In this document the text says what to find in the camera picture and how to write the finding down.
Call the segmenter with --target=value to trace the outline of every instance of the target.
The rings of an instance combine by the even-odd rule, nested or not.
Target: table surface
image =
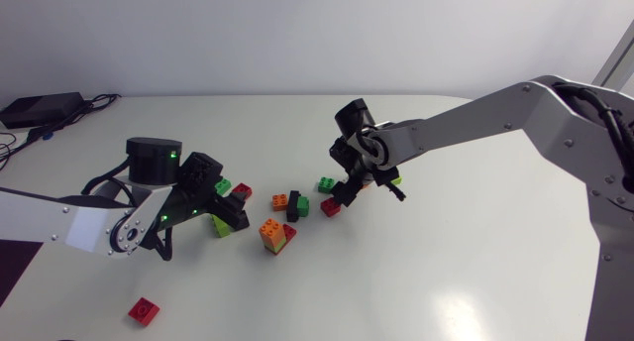
[[[123,98],[23,151],[0,185],[58,197],[120,163],[128,138],[179,140],[184,157],[204,152],[253,188],[252,226],[220,239],[208,216],[182,223],[170,262],[44,244],[0,307],[2,338],[583,339],[598,253],[583,184],[519,131],[429,152],[399,167],[405,201],[373,185],[327,218],[316,184],[345,177],[328,149],[335,113],[354,98]],[[377,122],[467,102],[365,99]],[[274,256],[258,228],[285,222],[270,199],[291,189],[309,197],[310,214]],[[146,328],[127,316],[141,296],[160,307]]]

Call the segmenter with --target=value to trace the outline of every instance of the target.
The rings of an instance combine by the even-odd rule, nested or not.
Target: green lego brick
[[[282,238],[281,241],[277,244],[277,247],[273,248],[269,243],[264,243],[264,247],[270,250],[273,253],[279,252],[279,250],[284,247],[286,244],[286,237]]]
[[[323,193],[330,193],[330,190],[335,186],[336,181],[333,178],[322,177],[319,180],[319,186],[317,190]]]
[[[218,216],[211,215],[211,221],[214,225],[214,230],[216,231],[218,237],[223,238],[231,234],[229,225],[225,221],[221,220]]]
[[[225,178],[216,183],[216,192],[223,196],[231,188],[231,182]]]
[[[297,213],[299,213],[299,217],[308,216],[308,197],[297,197]]]

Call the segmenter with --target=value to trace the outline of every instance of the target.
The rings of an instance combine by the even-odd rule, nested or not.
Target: red lego brick
[[[341,211],[341,205],[335,202],[333,197],[330,197],[321,203],[321,210],[324,211],[326,216],[332,217]]]
[[[128,312],[128,315],[132,316],[132,318],[139,321],[142,325],[148,326],[159,310],[160,308],[158,306],[142,297],[137,301],[132,310]]]
[[[295,235],[297,234],[297,230],[295,230],[294,228],[290,227],[289,225],[285,224],[283,225],[284,228],[284,235],[286,236],[286,243],[284,243],[283,246],[281,246],[281,248],[279,249],[279,251],[273,252],[276,256],[281,253],[281,251],[284,250],[284,248],[286,248],[286,246],[288,245],[288,243],[290,243],[290,240],[293,239],[293,237],[295,237]]]
[[[246,192],[247,197],[245,198],[245,200],[251,197],[251,194],[253,193],[250,187],[246,186],[245,184],[241,182],[238,186],[234,187],[234,189],[232,189],[231,192]]]

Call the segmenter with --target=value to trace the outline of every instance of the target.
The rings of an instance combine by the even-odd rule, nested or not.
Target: power adapter
[[[18,98],[0,112],[8,129],[39,127],[61,122],[85,105],[79,92]]]

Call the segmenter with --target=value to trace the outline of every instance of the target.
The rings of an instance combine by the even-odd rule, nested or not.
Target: robotic arm
[[[180,151],[181,143],[172,140],[129,139],[128,158],[89,181],[81,195],[50,198],[0,187],[6,222],[0,224],[0,238],[64,243],[111,258],[142,247],[169,261],[172,227],[199,214],[213,213],[235,230],[249,227],[246,194],[223,197],[215,190],[222,165],[192,153],[180,166]],[[128,176],[115,176],[127,168]],[[117,200],[122,191],[129,203]]]
[[[434,149],[522,129],[540,154],[587,186],[590,222],[600,243],[587,340],[634,335],[634,101],[615,91],[541,76],[429,119],[376,125],[362,99],[335,119],[342,137],[330,155],[348,173],[332,190],[350,205],[373,180]]]

